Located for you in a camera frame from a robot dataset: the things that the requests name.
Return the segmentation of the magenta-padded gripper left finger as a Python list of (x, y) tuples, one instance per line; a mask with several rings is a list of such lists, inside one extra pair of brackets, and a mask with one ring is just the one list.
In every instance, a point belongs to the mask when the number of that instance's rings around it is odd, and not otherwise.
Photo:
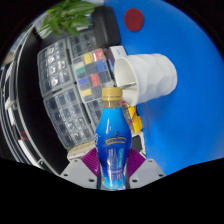
[(61, 177), (84, 188), (96, 189), (100, 173), (97, 150), (91, 149), (82, 158), (72, 159)]

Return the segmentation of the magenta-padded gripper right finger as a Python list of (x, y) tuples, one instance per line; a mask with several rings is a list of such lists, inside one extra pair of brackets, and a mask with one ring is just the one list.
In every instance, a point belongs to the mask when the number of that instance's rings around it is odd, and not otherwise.
[(144, 187), (165, 176), (154, 159), (145, 159), (134, 149), (130, 150), (126, 164), (126, 186), (128, 189)]

